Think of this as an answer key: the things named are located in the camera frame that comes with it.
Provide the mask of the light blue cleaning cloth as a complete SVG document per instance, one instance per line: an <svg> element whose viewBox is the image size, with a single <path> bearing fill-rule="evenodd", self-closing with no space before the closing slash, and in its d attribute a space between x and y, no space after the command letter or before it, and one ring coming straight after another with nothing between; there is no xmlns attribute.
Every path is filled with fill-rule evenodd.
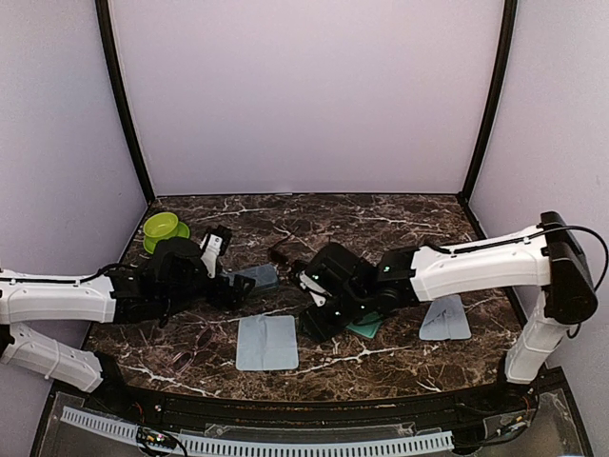
<svg viewBox="0 0 609 457"><path fill-rule="evenodd" d="M291 370L299 366L295 318L254 315L239 321L236 368L240 371Z"/></svg>

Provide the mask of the beige glasses case teal lining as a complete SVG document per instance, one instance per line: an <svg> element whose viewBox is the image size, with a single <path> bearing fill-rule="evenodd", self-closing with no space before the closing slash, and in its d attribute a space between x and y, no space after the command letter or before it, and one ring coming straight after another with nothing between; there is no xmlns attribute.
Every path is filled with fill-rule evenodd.
<svg viewBox="0 0 609 457"><path fill-rule="evenodd" d="M371 312L360 320L349 324L346 328L363 338L372 339L375 337L382 323L383 317L376 312Z"/></svg>

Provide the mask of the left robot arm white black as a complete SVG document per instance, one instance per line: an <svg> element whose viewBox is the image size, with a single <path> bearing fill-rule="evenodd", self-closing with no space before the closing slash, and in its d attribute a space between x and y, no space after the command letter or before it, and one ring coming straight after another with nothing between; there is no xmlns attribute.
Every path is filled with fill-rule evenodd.
<svg viewBox="0 0 609 457"><path fill-rule="evenodd" d="M189 309L196 300L237 308L255 288L254 279L222 272L219 259L226 241L211 234L197 244L171 238L157 244L152 256L135 267L121 263L90 276L41 276L1 272L1 361L29 369L86 393L114 415L134 407L114 359L72 348L29 327L33 321L88 321L138 324Z"/></svg>

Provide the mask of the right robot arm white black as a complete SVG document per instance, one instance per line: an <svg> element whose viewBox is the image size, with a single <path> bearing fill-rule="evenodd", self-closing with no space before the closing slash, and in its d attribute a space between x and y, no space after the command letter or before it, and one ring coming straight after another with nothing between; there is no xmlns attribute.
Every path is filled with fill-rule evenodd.
<svg viewBox="0 0 609 457"><path fill-rule="evenodd" d="M485 393L486 405L504 413L521 399L522 385L534 381L568 331L599 307L600 282L592 278L576 231L557 212L547 211L538 224L515 233L446 247L394 248L376 265L331 242L310 261L290 267L291 282L313 300L299 325L321 343L371 312L388 316L464 292L537 287L534 310L505 356L503 377Z"/></svg>

